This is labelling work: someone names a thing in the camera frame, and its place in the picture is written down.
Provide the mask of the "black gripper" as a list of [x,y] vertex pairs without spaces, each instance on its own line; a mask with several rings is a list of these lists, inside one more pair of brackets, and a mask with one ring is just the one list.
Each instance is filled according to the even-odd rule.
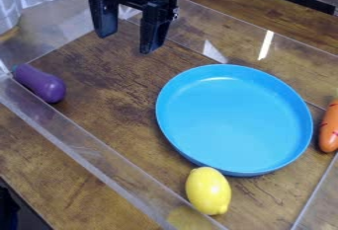
[[100,38],[117,31],[119,5],[143,10],[140,52],[148,54],[165,42],[171,21],[176,18],[176,0],[88,0],[93,30]]

